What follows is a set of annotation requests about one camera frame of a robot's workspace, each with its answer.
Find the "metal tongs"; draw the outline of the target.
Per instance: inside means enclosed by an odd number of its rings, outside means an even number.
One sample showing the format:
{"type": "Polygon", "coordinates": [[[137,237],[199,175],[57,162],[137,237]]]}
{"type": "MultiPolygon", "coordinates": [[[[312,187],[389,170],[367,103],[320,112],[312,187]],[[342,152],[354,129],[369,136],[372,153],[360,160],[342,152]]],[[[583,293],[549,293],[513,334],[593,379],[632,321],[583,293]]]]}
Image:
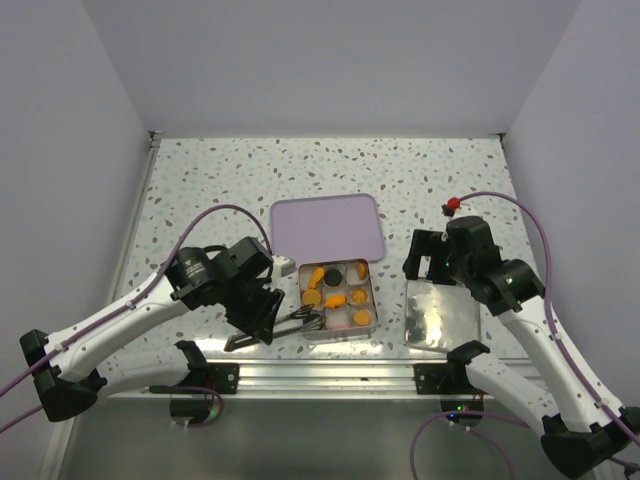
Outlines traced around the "metal tongs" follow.
{"type": "MultiPolygon", "coordinates": [[[[314,310],[311,305],[305,305],[297,310],[281,316],[275,320],[272,339],[298,334],[314,332],[308,329],[309,322],[317,316],[322,316],[318,311],[314,310]]],[[[223,351],[230,353],[236,350],[267,342],[252,337],[245,333],[230,336],[224,346],[223,351]]]]}

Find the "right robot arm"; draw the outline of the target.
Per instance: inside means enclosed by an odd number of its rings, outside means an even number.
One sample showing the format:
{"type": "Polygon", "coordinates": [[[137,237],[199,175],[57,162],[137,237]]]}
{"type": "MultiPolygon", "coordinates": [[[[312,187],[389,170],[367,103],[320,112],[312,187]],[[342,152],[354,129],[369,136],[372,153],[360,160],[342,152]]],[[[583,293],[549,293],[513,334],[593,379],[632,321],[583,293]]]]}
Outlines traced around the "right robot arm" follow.
{"type": "Polygon", "coordinates": [[[442,231],[416,230],[402,270],[469,292],[500,320],[526,351],[545,383],[537,387],[478,340],[447,353],[442,364],[414,367],[420,394],[494,397],[540,438],[551,464],[577,479],[624,450],[639,432],[639,410],[624,405],[597,377],[547,307],[543,283],[521,259],[504,259],[479,216],[450,220],[442,231]]]}

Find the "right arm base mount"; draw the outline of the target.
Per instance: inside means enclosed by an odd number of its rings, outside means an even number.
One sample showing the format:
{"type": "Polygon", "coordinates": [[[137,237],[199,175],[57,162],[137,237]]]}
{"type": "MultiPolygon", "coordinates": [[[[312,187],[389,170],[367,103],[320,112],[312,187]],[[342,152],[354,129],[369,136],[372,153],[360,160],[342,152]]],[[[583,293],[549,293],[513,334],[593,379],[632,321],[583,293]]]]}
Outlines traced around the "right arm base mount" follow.
{"type": "Polygon", "coordinates": [[[413,365],[418,395],[473,395],[479,390],[471,385],[465,368],[455,363],[417,363],[413,365]]]}

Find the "metal tin lid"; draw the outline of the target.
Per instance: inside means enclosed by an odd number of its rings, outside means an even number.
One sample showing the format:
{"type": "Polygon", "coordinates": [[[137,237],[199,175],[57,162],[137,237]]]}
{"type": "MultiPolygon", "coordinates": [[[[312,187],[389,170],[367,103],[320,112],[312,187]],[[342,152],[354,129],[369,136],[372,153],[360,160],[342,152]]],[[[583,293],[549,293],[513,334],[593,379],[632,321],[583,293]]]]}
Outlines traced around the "metal tin lid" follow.
{"type": "Polygon", "coordinates": [[[479,340],[479,304],[457,285],[407,280],[405,288],[405,342],[421,351],[446,353],[479,340]]]}

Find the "black round cookie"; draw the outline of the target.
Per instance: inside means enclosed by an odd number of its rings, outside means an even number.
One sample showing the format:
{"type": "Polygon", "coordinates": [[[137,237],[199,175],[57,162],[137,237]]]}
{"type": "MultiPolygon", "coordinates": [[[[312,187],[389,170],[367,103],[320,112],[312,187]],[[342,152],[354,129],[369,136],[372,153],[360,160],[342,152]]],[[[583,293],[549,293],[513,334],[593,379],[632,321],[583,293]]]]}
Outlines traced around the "black round cookie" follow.
{"type": "Polygon", "coordinates": [[[327,286],[338,287],[343,282],[343,274],[339,269],[327,269],[323,281],[327,286]]]}

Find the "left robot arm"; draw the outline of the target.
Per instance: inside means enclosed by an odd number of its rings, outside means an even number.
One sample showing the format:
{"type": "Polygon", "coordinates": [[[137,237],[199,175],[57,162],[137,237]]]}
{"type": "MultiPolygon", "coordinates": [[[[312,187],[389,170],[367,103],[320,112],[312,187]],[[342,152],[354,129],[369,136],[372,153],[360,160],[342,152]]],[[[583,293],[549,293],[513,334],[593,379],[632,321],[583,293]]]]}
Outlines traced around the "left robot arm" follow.
{"type": "Polygon", "coordinates": [[[210,306],[222,307],[240,332],[271,344],[285,297],[269,285],[273,267],[273,257],[253,237],[230,248],[180,248],[139,287],[86,320],[55,333],[24,334],[20,345],[47,419],[68,420],[103,397],[142,388],[218,401],[222,382],[193,341],[113,365],[107,360],[155,327],[210,306]]]}

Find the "metal cookie tin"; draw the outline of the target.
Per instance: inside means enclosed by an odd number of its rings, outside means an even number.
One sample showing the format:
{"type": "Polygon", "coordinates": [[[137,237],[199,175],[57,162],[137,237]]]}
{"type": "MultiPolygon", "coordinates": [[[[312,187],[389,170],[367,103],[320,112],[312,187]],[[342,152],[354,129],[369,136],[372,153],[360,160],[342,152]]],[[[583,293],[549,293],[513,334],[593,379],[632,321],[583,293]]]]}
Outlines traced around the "metal cookie tin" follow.
{"type": "Polygon", "coordinates": [[[304,333],[311,341],[351,340],[378,326],[374,288],[365,259],[303,264],[297,270],[299,297],[319,316],[319,327],[304,333]]]}

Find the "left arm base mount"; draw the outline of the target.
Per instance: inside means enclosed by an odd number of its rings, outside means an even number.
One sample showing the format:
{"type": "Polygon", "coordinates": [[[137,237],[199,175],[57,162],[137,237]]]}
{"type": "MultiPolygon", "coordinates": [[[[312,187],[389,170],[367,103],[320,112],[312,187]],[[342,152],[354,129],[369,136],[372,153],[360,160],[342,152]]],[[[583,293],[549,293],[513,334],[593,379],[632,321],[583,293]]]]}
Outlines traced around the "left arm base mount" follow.
{"type": "Polygon", "coordinates": [[[239,379],[239,364],[208,363],[206,366],[191,369],[186,377],[178,382],[153,385],[149,391],[153,394],[189,393],[188,387],[201,387],[222,395],[234,395],[237,393],[239,379]]]}

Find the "orange round sandwich cookie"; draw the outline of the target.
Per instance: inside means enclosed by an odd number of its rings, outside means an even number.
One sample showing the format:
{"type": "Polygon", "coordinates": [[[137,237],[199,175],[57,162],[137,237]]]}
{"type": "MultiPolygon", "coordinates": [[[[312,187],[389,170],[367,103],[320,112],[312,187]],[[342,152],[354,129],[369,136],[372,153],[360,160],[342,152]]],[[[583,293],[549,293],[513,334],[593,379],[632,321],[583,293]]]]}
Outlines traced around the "orange round sandwich cookie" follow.
{"type": "Polygon", "coordinates": [[[316,289],[308,289],[301,296],[303,305],[318,306],[322,302],[322,294],[316,289]]]}

